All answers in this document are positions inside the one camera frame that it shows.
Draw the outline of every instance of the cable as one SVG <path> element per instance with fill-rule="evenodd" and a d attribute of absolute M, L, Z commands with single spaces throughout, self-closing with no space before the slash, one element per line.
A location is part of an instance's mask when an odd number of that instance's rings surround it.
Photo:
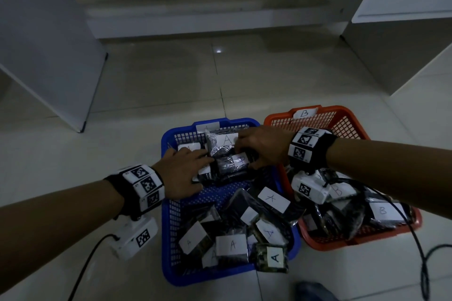
<path fill-rule="evenodd" d="M 102 243 L 102 241 L 103 241 L 105 238 L 108 238 L 108 237 L 113 237 L 116 241 L 119 241 L 119 237 L 118 237 L 117 235 L 114 235 L 114 234 L 111 234 L 111 233 L 110 233 L 109 235 L 103 236 L 102 239 L 99 240 L 99 241 L 97 242 L 96 246 L 94 247 L 94 249 L 93 249 L 93 250 L 91 251 L 91 253 L 89 254 L 88 259 L 86 260 L 85 265 L 84 265 L 83 268 L 82 268 L 82 271 L 80 271 L 79 277 L 78 277 L 78 279 L 77 279 L 77 281 L 76 281 L 76 284 L 75 284 L 74 288 L 72 288 L 72 292 L 71 292 L 71 294 L 69 295 L 68 301 L 72 301 L 72 299 L 74 298 L 74 295 L 76 294 L 76 291 L 77 291 L 77 287 L 79 286 L 80 281 L 82 280 L 83 274 L 85 273 L 85 270 L 86 270 L 86 268 L 87 268 L 87 266 L 88 266 L 89 261 L 90 261 L 91 258 L 93 257 L 94 252 L 95 252 L 96 249 L 99 247 L 100 243 Z"/>
<path fill-rule="evenodd" d="M 422 293 L 422 298 L 425 301 L 430 300 L 430 278 L 428 276 L 428 268 L 427 268 L 427 261 L 428 259 L 432 256 L 432 254 L 442 248 L 452 248 L 452 244 L 440 244 L 437 245 L 435 247 L 432 247 L 427 254 L 424 254 L 424 251 L 422 250 L 421 247 L 421 243 L 418 239 L 418 236 L 415 234 L 415 230 L 413 229 L 413 227 L 411 226 L 411 224 L 408 222 L 408 219 L 405 217 L 405 215 L 403 214 L 403 212 L 401 212 L 399 210 L 398 207 L 396 207 L 393 202 L 391 201 L 391 199 L 389 199 L 389 197 L 387 197 L 386 195 L 380 193 L 378 190 L 375 190 L 374 188 L 371 188 L 369 186 L 366 186 L 364 183 L 361 183 L 359 181 L 353 180 L 351 178 L 335 178 L 334 179 L 334 183 L 336 182 L 345 182 L 348 184 L 356 185 L 359 184 L 360 187 L 367 187 L 370 190 L 373 190 L 374 192 L 376 192 L 377 194 L 379 194 L 382 198 L 384 198 L 388 203 L 390 203 L 395 209 L 396 211 L 400 214 L 400 216 L 403 218 L 403 220 L 405 221 L 405 224 L 408 225 L 408 228 L 411 231 L 411 234 L 413 235 L 413 238 L 415 239 L 416 245 L 418 247 L 419 250 L 419 255 L 421 256 L 421 260 L 422 260 L 422 266 L 421 266 L 421 280 L 420 280 L 420 285 L 421 285 L 421 293 Z"/>

